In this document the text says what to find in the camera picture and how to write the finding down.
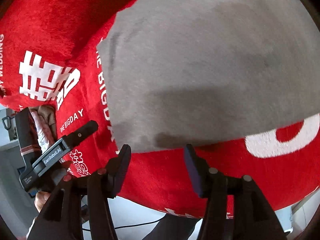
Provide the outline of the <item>person's left hand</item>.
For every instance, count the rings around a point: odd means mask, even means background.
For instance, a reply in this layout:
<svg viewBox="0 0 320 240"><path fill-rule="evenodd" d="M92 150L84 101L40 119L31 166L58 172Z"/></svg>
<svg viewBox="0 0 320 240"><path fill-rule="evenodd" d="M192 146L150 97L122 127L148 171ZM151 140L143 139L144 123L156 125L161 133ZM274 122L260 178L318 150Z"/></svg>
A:
<svg viewBox="0 0 320 240"><path fill-rule="evenodd" d="M38 212L41 212L42 208L44 207L45 203L49 199L50 195L51 195L50 193L44 192L44 191L39 191L36 194L34 205Z"/></svg>

